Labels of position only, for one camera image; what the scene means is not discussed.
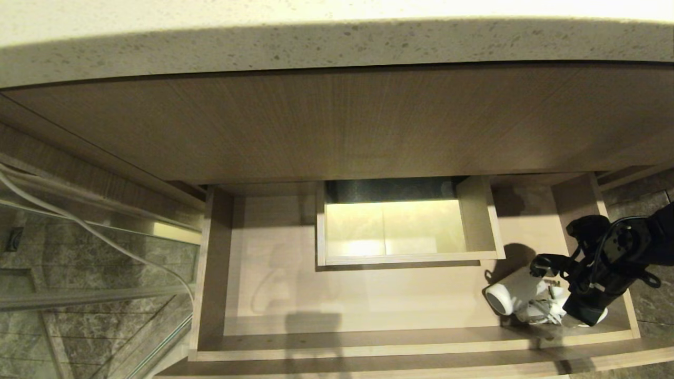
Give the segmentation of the white hair dryer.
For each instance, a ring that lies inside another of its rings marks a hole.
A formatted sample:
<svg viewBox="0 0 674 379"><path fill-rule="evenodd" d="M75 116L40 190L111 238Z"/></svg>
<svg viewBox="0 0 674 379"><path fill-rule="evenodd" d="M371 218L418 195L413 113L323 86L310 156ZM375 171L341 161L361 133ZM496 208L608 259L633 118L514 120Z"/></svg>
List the white hair dryer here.
<svg viewBox="0 0 674 379"><path fill-rule="evenodd" d="M532 277L528 268L521 268L488 286L484 296L501 316L515 316L526 324L559 325L566 315L562 307L569 294L558 281Z"/></svg>

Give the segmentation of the wooden vanity drawer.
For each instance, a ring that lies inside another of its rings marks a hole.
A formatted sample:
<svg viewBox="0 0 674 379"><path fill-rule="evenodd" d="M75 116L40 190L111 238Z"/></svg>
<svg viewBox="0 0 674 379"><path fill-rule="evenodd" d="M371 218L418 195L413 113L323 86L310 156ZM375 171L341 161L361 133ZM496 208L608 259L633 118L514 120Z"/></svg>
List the wooden vanity drawer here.
<svg viewBox="0 0 674 379"><path fill-rule="evenodd" d="M484 379L674 361L629 294L595 327L518 324L484 290L566 224L590 173L210 185L185 359L154 379Z"/></svg>

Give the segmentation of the fixed wooden cabinet front panel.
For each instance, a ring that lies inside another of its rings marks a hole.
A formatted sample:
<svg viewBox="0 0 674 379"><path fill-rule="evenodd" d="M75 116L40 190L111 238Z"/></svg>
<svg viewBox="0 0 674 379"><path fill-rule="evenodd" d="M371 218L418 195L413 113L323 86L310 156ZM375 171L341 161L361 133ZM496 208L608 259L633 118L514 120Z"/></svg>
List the fixed wooden cabinet front panel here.
<svg viewBox="0 0 674 379"><path fill-rule="evenodd" d="M166 181L600 171L674 159L674 64L169 75L5 89Z"/></svg>

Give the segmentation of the speckled stone countertop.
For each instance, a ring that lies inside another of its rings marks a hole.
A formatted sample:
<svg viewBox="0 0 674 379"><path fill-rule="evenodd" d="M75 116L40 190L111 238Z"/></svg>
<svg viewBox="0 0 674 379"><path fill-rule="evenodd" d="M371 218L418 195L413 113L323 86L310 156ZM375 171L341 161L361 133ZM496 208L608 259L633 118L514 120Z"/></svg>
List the speckled stone countertop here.
<svg viewBox="0 0 674 379"><path fill-rule="evenodd" d="M566 60L674 63L674 0L0 0L0 89Z"/></svg>

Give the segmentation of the glass shower partition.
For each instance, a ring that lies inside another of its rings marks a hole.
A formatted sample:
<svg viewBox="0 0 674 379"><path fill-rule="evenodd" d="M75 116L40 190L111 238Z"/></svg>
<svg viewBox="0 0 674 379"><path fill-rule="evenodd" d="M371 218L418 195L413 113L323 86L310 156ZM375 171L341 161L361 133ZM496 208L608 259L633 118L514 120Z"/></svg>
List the glass shower partition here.
<svg viewBox="0 0 674 379"><path fill-rule="evenodd" d="M123 379L192 313L199 247L125 221L0 163L0 379Z"/></svg>

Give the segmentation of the wooden cabinet side panel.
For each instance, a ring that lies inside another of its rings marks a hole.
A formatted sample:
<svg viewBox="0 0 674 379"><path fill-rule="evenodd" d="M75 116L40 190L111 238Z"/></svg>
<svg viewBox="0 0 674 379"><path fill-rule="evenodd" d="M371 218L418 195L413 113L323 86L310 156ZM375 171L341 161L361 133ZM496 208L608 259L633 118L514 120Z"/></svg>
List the wooden cabinet side panel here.
<svg viewBox="0 0 674 379"><path fill-rule="evenodd" d="M204 202L74 136L0 94L0 159L77 190L155 214L200 212Z"/></svg>

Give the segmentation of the chrome floor rail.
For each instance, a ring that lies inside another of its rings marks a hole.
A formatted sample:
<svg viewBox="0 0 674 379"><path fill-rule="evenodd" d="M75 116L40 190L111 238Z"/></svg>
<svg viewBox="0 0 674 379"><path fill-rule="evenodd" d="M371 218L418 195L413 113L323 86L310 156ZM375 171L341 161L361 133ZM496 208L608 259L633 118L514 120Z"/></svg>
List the chrome floor rail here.
<svg viewBox="0 0 674 379"><path fill-rule="evenodd" d="M123 379L144 379L156 371L171 351L183 342L192 329L193 314L188 315L171 333L147 354Z"/></svg>

